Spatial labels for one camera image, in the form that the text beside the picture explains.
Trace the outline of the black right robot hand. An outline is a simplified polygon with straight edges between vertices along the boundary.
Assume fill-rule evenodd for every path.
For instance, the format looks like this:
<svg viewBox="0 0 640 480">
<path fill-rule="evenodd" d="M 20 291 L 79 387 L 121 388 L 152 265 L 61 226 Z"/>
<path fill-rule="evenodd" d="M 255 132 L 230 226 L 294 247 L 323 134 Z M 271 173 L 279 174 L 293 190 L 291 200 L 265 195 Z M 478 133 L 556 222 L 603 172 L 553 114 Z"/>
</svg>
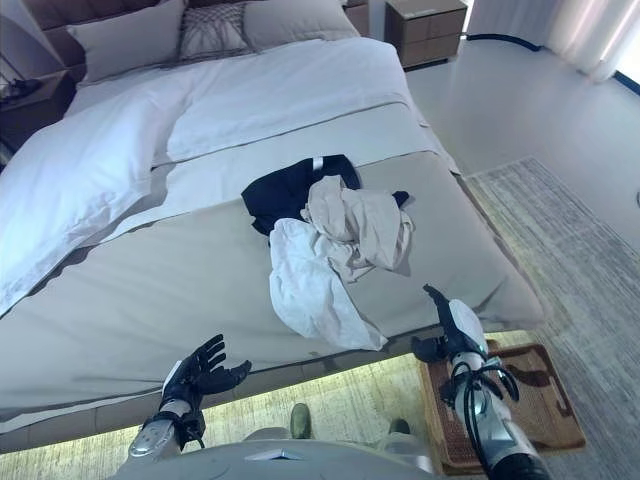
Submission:
<svg viewBox="0 0 640 480">
<path fill-rule="evenodd" d="M 479 370 L 488 359 L 488 345 L 479 318 L 461 300 L 449 300 L 435 287 L 425 284 L 423 290 L 436 306 L 443 333 L 437 337 L 411 339 L 411 350 L 424 363 L 447 358 L 452 366 L 466 362 Z"/>
</svg>

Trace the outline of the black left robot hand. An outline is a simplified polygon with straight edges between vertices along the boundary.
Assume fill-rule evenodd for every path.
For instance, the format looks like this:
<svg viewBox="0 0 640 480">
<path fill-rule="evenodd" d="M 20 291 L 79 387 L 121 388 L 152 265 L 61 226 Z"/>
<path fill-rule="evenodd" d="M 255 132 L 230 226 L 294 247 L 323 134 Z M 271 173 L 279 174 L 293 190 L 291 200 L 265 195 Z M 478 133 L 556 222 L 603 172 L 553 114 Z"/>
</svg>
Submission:
<svg viewBox="0 0 640 480">
<path fill-rule="evenodd" d="M 234 389 L 245 381 L 252 369 L 248 360 L 226 368 L 224 336 L 218 334 L 178 361 L 164 381 L 160 411 L 183 416 L 200 409 L 205 396 Z"/>
</svg>

